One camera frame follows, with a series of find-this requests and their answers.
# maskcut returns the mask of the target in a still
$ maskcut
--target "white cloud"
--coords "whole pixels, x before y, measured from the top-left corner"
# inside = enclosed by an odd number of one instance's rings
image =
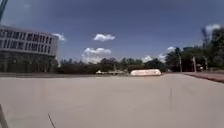
[[[148,62],[148,61],[150,61],[150,60],[152,60],[152,58],[151,58],[151,56],[149,56],[149,55],[147,55],[147,56],[145,56],[144,58],[142,58],[142,62],[143,62],[143,63]]]
[[[93,63],[93,64],[97,64],[99,63],[103,58],[100,57],[89,57],[89,56],[82,56],[82,61],[84,63]]]
[[[28,9],[28,8],[31,7],[31,5],[26,3],[26,4],[23,5],[23,7],[26,8],[26,9]]]
[[[110,49],[104,49],[104,48],[86,48],[84,50],[84,53],[86,54],[111,54]]]
[[[86,48],[82,53],[82,61],[85,63],[99,63],[106,55],[111,54],[110,49],[105,48]]]
[[[93,39],[94,41],[101,41],[101,42],[106,42],[109,40],[115,40],[115,36],[110,35],[110,34],[96,34],[96,36]]]
[[[170,47],[167,48],[167,50],[168,50],[168,51],[174,51],[175,48],[174,48],[173,46],[170,46]]]
[[[53,35],[57,36],[59,38],[59,41],[65,42],[67,39],[65,38],[64,35],[59,34],[59,33],[53,33]]]
[[[206,26],[206,31],[208,33],[211,33],[213,30],[220,29],[220,28],[221,28],[221,25],[219,25],[219,24],[207,25]]]
[[[158,59],[159,59],[161,62],[165,62],[166,55],[164,55],[164,54],[161,53],[161,54],[159,54]]]

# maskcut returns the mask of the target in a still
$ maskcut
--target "window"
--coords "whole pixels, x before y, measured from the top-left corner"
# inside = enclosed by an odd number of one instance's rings
[[[44,50],[44,45],[41,45],[41,52],[43,52]]]
[[[48,43],[48,37],[46,38],[46,44]]]
[[[42,43],[44,43],[44,41],[45,41],[45,36],[43,36],[43,40],[42,40]]]
[[[3,32],[4,32],[4,30],[0,30],[0,37],[2,37]]]
[[[19,32],[14,32],[13,33],[13,38],[18,39],[19,38]]]
[[[6,48],[6,46],[7,46],[7,40],[5,40],[3,48]]]
[[[5,30],[1,30],[0,32],[1,32],[1,33],[0,33],[0,37],[1,37],[1,38],[4,38],[4,37],[5,37],[5,33],[6,33]]]
[[[48,46],[48,53],[50,53],[51,52],[51,47],[50,46]]]
[[[27,48],[28,48],[28,43],[26,43],[26,45],[25,45],[25,50],[27,50]]]
[[[52,38],[50,38],[50,42],[49,42],[49,44],[51,44],[51,42],[52,42]]]
[[[16,47],[17,47],[17,41],[11,41],[10,48],[11,49],[16,49]]]
[[[40,52],[40,44],[38,44],[37,51]]]
[[[40,35],[37,35],[36,42],[39,42]]]
[[[10,30],[6,30],[6,33],[7,33],[7,38],[12,38],[12,31]]]
[[[22,40],[22,38],[23,38],[23,33],[20,32],[20,34],[19,34],[19,39]]]
[[[33,35],[33,41],[34,42],[38,42],[38,39],[39,39],[39,35]]]
[[[42,42],[42,36],[39,36],[39,41],[38,42]]]
[[[32,40],[32,37],[33,37],[33,34],[30,34],[30,33],[29,33],[28,36],[27,36],[27,39],[26,39],[26,40],[27,40],[27,41],[31,41],[31,40]]]
[[[10,46],[10,40],[8,40],[8,43],[7,43],[7,48],[9,48],[9,46]]]
[[[0,48],[2,48],[3,40],[0,40]]]
[[[34,44],[34,51],[37,51],[37,44]]]
[[[45,45],[45,47],[44,47],[44,52],[47,52],[47,46]]]
[[[18,44],[18,48],[17,49],[20,49],[20,50],[22,50],[23,49],[23,42],[19,42],[19,44]]]
[[[29,43],[28,50],[29,51],[31,50],[31,43]]]
[[[25,40],[25,38],[26,38],[26,33],[24,32],[23,33],[23,39],[22,40]]]

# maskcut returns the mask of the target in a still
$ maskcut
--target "sky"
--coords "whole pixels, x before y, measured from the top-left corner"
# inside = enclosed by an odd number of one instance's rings
[[[60,36],[58,59],[143,61],[201,44],[224,22],[223,0],[9,0],[2,24]]]

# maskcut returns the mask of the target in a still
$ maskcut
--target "white building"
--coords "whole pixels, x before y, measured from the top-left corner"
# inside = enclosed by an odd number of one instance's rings
[[[52,34],[0,26],[0,71],[14,72],[22,65],[24,72],[50,71],[57,46]]]

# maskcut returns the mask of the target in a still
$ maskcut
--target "ground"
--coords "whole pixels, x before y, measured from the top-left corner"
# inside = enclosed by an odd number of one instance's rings
[[[224,84],[160,77],[0,78],[9,128],[223,128]]]

